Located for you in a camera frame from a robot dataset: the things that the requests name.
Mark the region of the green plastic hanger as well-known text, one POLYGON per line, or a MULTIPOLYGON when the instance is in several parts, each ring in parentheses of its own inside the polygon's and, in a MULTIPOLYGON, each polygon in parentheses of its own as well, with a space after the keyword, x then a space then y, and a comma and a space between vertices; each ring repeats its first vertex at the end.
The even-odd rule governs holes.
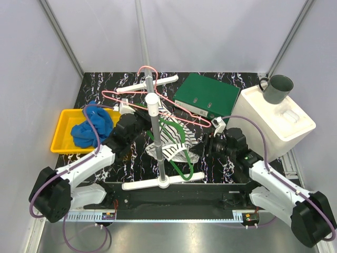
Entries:
POLYGON ((192 180, 192 176, 194 174, 194 168, 191 164, 191 159, 190 159, 190 156, 187 152, 187 148, 185 146, 185 131, 184 131, 183 127, 178 123, 175 123, 173 121, 167 121, 167 120, 164 120, 162 118, 159 118, 159 122, 160 122, 159 123, 160 128, 164 131, 164 133, 169 137, 169 139, 173 142, 174 146, 176 147, 176 152, 173 153, 169 158, 167 158, 167 161, 170 162, 170 164, 173 166, 175 171, 180 175, 180 177, 183 179, 183 181, 192 180), (173 137, 171 136, 170 133, 168 133, 166 131, 166 128, 164 127, 164 125, 171 126, 178 132, 178 134, 180 135, 180 139, 181 139, 180 143, 176 143, 173 140, 173 137), (184 175, 183 172, 178 168, 178 166, 172 160, 174 156, 176 156, 178 153, 180 153, 182 151, 185 154, 186 162, 187 162, 187 164, 189 165, 189 168, 190 168, 190 174, 188 176, 184 175))

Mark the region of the white foam box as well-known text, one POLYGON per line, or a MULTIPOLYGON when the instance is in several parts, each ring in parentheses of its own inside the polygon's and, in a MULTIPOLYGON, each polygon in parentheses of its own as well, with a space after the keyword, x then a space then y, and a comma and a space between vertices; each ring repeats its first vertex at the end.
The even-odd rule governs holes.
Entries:
POLYGON ((259 131, 250 122, 235 116, 248 118, 261 129, 266 140, 268 162, 285 155, 316 128, 315 122, 289 96, 280 104, 270 104, 258 86, 241 91, 232 115, 227 128, 240 128, 248 147, 264 156, 259 131))

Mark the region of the striped tank top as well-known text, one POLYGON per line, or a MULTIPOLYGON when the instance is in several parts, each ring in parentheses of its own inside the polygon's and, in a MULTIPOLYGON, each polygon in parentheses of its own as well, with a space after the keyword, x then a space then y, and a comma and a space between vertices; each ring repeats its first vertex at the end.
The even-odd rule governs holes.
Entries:
MULTIPOLYGON (((185 126, 181 121, 179 121, 177 119, 167 118, 167 117, 162 116, 162 115, 160 115, 160 118, 162 118, 164 120, 167 120, 167 121, 173 121, 175 123, 180 124, 183 127, 183 129, 185 131, 185 146, 186 146, 187 152, 190 156, 191 163, 192 164, 197 163, 200 156, 196 155, 196 154, 193 154, 189 151, 189 149, 191 147, 198 144, 198 141, 197 141, 193 131, 191 131, 187 126, 185 126)), ((171 136, 173 137, 173 140, 176 143, 181 142, 180 135, 178 134, 178 132, 172 126, 164 125, 164 127, 166 128, 166 131, 171 134, 171 136)), ((174 146, 173 142, 169 139, 169 137, 164 133, 164 131, 161 128, 160 128, 160 137, 161 137, 161 142, 162 142, 163 155, 164 155, 164 158, 167 159, 173 153, 176 152, 176 147, 174 146)), ((176 156, 173 157, 172 160, 174 162, 186 162, 184 152, 182 151, 182 152, 178 153, 176 156)))

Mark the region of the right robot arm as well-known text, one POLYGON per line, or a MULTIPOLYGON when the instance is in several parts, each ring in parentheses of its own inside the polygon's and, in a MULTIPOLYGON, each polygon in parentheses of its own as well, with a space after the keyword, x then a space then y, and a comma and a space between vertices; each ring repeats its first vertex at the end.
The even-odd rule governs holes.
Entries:
POLYGON ((336 220, 327 197, 319 191, 310 192, 278 173, 248 147, 241 129, 225 130, 224 136, 205 134, 192 151, 201 157, 228 157, 239 183, 247 185, 247 191, 239 195, 240 205, 270 212, 287 224, 306 247, 336 238, 336 220))

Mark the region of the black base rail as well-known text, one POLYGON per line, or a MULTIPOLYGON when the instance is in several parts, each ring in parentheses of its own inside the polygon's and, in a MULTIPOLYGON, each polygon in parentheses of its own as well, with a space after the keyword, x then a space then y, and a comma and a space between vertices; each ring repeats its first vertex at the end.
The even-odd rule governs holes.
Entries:
POLYGON ((256 210, 248 193, 253 185, 180 183, 124 191, 121 183, 109 182, 108 199, 84 208, 111 210, 116 203, 118 220, 219 220, 233 218, 233 210, 256 210))

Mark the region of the yellow plastic tray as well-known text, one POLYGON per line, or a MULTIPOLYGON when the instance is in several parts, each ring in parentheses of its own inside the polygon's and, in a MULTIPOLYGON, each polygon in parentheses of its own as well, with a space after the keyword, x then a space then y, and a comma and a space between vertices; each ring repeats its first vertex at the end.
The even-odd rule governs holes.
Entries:
POLYGON ((73 126, 78 125, 86 120, 82 109, 65 109, 61 112, 57 123, 53 141, 51 144, 51 152, 58 154, 87 154, 95 148, 80 148, 74 144, 71 130, 73 126))

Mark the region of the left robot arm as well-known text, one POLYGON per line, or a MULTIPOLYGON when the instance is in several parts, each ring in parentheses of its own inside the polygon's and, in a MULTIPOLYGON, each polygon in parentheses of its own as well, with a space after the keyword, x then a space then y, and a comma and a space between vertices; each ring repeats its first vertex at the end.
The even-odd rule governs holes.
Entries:
POLYGON ((138 136, 151 129, 148 113, 139 110, 123 114, 111 134, 97 148, 77 161, 56 170, 46 167, 39 173, 29 195, 29 212, 55 223, 76 208, 96 204, 109 208, 114 196, 100 183, 80 184, 104 167, 123 160, 138 136))

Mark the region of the grey mug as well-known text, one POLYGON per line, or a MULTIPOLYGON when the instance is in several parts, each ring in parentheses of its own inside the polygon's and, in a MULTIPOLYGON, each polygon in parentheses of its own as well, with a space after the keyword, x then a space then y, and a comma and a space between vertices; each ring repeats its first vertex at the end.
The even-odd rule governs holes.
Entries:
POLYGON ((259 88, 263 98, 271 104, 280 104, 294 88, 293 81, 284 75, 274 75, 271 78, 260 79, 259 88))

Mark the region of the grey clothes stand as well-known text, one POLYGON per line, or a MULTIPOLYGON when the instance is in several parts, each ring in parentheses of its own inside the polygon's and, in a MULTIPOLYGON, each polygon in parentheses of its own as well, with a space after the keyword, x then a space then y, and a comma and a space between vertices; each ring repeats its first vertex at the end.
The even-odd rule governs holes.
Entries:
MULTIPOLYGON (((144 25, 142 6, 141 6, 140 0, 135 0, 135 8, 136 8, 138 29, 139 29, 140 41, 141 41, 141 47, 142 47, 143 65, 150 66, 150 57, 148 53, 145 25, 144 25)), ((152 72, 150 69, 143 69, 143 70, 145 74, 145 83, 146 83, 147 93, 154 92, 152 72)), ((145 99, 148 102, 150 101, 150 98, 145 97, 145 99)), ((160 187, 161 189, 165 189, 173 183, 184 182, 180 176, 169 177, 165 173, 164 157, 163 157, 162 143, 161 143, 161 138, 160 138, 159 117, 156 114, 157 113, 155 113, 155 116, 150 116, 150 117, 151 117, 152 130, 153 130, 153 135, 154 135, 154 146, 155 146, 156 158, 158 162, 159 176, 157 179, 123 183, 122 184, 123 190, 130 191, 130 190, 145 189, 145 188, 150 188, 150 187, 160 187)))

